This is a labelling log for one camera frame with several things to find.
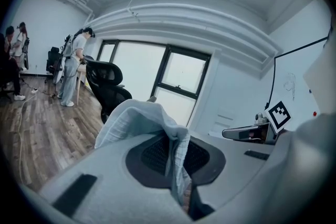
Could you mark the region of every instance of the black chair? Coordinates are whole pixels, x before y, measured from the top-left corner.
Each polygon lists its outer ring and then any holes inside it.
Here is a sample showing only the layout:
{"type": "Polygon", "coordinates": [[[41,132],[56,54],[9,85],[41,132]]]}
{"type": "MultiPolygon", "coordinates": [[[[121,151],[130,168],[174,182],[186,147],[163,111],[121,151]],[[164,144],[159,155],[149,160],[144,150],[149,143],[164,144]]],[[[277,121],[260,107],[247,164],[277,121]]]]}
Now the black chair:
{"type": "Polygon", "coordinates": [[[47,67],[46,70],[50,72],[53,76],[57,70],[57,63],[60,58],[61,54],[59,53],[59,48],[52,47],[51,50],[48,52],[48,60],[47,60],[47,67]]]}
{"type": "Polygon", "coordinates": [[[11,82],[12,79],[6,77],[5,72],[3,71],[3,69],[0,67],[0,87],[1,87],[1,91],[0,91],[0,98],[2,97],[6,97],[10,100],[10,102],[12,103],[12,99],[9,97],[9,93],[13,93],[14,90],[5,90],[7,88],[7,83],[11,82]]]}
{"type": "Polygon", "coordinates": [[[85,57],[87,62],[86,77],[91,90],[102,106],[100,117],[105,123],[111,112],[122,102],[132,99],[132,95],[123,86],[122,72],[119,67],[109,62],[94,61],[85,57]]]}

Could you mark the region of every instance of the desk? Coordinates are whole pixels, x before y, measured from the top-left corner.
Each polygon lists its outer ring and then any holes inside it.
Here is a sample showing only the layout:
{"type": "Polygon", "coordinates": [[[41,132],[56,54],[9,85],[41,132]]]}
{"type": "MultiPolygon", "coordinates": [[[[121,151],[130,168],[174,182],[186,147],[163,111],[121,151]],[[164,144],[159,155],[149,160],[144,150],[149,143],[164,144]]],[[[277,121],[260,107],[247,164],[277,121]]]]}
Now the desk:
{"type": "Polygon", "coordinates": [[[80,88],[80,81],[82,79],[82,75],[86,75],[86,65],[80,65],[77,69],[78,76],[78,82],[77,82],[77,105],[78,105],[78,99],[79,99],[79,88],[80,88]]]}

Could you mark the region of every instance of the ponytail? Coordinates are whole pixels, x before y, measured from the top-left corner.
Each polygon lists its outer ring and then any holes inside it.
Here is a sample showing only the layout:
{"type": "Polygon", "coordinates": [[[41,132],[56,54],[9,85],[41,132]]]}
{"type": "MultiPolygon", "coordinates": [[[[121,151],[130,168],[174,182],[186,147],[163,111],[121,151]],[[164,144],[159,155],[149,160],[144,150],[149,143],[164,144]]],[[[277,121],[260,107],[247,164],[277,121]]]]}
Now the ponytail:
{"type": "Polygon", "coordinates": [[[21,32],[22,32],[23,34],[25,34],[25,35],[26,35],[26,37],[28,37],[28,33],[27,33],[26,26],[23,26],[23,27],[22,27],[22,30],[21,30],[21,32]]]}

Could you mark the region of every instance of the black pad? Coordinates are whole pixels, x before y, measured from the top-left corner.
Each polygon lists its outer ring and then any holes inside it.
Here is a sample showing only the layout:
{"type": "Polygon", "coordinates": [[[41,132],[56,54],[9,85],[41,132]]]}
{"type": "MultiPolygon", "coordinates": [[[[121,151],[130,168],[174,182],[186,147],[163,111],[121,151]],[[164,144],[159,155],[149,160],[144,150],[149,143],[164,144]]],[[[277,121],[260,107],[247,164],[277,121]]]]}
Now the black pad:
{"type": "Polygon", "coordinates": [[[96,180],[96,176],[80,175],[53,203],[53,206],[64,215],[72,217],[96,180]]]}
{"type": "Polygon", "coordinates": [[[122,102],[132,99],[132,95],[118,86],[122,82],[119,67],[109,62],[99,62],[85,57],[87,61],[86,77],[91,90],[102,106],[101,120],[106,122],[111,112],[122,102]]]}
{"type": "Polygon", "coordinates": [[[50,51],[54,54],[57,54],[57,53],[59,53],[59,48],[52,47],[50,51]]]}
{"type": "MultiPolygon", "coordinates": [[[[158,135],[132,148],[126,156],[126,166],[142,185],[171,189],[172,171],[164,176],[168,154],[168,136],[158,135]]],[[[193,187],[213,182],[224,166],[225,157],[222,151],[191,137],[184,168],[192,179],[193,187]]]]}

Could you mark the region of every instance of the black cable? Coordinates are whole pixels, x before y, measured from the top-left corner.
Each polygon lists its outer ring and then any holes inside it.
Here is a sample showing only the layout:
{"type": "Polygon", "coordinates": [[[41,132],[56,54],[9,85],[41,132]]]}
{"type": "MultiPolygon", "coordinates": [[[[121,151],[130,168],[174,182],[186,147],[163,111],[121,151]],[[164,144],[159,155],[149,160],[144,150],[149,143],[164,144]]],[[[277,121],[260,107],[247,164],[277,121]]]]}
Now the black cable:
{"type": "Polygon", "coordinates": [[[63,68],[63,66],[62,66],[62,61],[61,61],[61,67],[62,67],[62,70],[64,70],[64,72],[63,72],[63,76],[65,77],[65,78],[73,78],[74,76],[76,76],[77,75],[77,71],[78,71],[78,68],[80,67],[80,65],[81,65],[81,63],[79,64],[79,66],[77,67],[77,69],[76,69],[76,73],[73,75],[73,76],[66,76],[65,75],[65,68],[63,68]]]}
{"type": "Polygon", "coordinates": [[[302,46],[302,47],[300,47],[300,48],[297,48],[297,49],[295,49],[295,50],[291,50],[291,51],[289,51],[289,52],[287,52],[287,53],[285,53],[285,54],[281,54],[281,55],[278,55],[278,56],[275,56],[275,57],[274,57],[274,73],[273,73],[272,89],[271,89],[271,94],[270,94],[270,96],[269,96],[268,103],[266,103],[265,110],[268,109],[269,104],[271,103],[271,99],[272,99],[273,88],[274,88],[274,81],[275,81],[275,65],[276,65],[276,59],[277,59],[277,58],[280,58],[280,57],[282,57],[282,56],[285,56],[285,55],[287,55],[287,54],[291,54],[291,53],[293,53],[293,52],[296,52],[296,51],[298,51],[298,50],[305,49],[305,48],[307,48],[307,47],[310,47],[310,46],[312,46],[312,45],[315,45],[315,44],[320,43],[321,41],[324,41],[324,40],[327,40],[327,39],[328,39],[328,37],[321,38],[321,39],[316,40],[316,41],[314,41],[314,42],[312,42],[312,43],[309,43],[309,44],[307,44],[307,45],[304,45],[304,46],[302,46]]]}
{"type": "Polygon", "coordinates": [[[56,85],[55,85],[55,92],[54,92],[54,93],[47,93],[47,92],[45,92],[45,91],[40,91],[39,89],[36,89],[36,88],[33,88],[33,87],[29,86],[29,84],[28,84],[27,82],[25,82],[24,79],[21,78],[21,80],[22,80],[22,82],[23,82],[25,85],[28,86],[28,88],[30,88],[30,89],[32,89],[32,90],[34,90],[34,91],[38,91],[38,92],[43,93],[43,94],[45,94],[45,95],[47,95],[47,96],[50,96],[50,97],[52,97],[52,98],[54,98],[54,97],[56,96],[56,85]]]}

